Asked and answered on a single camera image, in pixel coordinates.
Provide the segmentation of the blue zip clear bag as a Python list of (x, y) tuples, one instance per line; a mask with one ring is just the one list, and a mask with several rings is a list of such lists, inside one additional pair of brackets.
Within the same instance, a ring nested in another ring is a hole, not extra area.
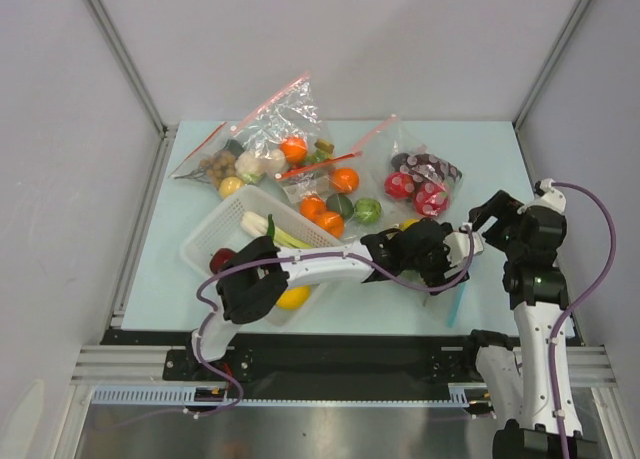
[(460, 272), (454, 279), (455, 287), (444, 292), (437, 292), (435, 289), (414, 285), (400, 278), (400, 274), (403, 272), (402, 260), (412, 245), (425, 240), (444, 242), (448, 234), (461, 229), (456, 229), (447, 222), (440, 223), (429, 218), (421, 219), (419, 223), (411, 226), (406, 231), (400, 231), (398, 227), (383, 231), (381, 233), (381, 244), (376, 247), (376, 251), (380, 254), (381, 265), (392, 275), (396, 283), (423, 293), (426, 299), (436, 298), (459, 288), (469, 279), (469, 270), (474, 259), (460, 267)]

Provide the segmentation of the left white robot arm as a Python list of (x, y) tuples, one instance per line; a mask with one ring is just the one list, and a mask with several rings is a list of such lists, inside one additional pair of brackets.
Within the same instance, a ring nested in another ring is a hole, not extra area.
[(240, 328), (266, 317), (287, 291), (328, 282), (393, 281), (437, 295), (468, 280), (482, 241), (465, 224), (421, 219), (334, 247), (294, 249), (260, 236), (235, 253), (197, 289), (210, 312), (193, 332), (185, 367), (199, 379), (214, 376)]

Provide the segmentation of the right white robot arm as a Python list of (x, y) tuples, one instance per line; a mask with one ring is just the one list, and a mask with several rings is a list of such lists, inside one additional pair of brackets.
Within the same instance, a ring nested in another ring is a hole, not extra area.
[(505, 191), (472, 209), (484, 242), (506, 256), (503, 288), (519, 334), (513, 350), (500, 333), (475, 330), (461, 355), (463, 372), (484, 380), (499, 428), (495, 458), (596, 458), (572, 396), (564, 322), (565, 276), (556, 266), (567, 234), (566, 200), (554, 188), (524, 204)]

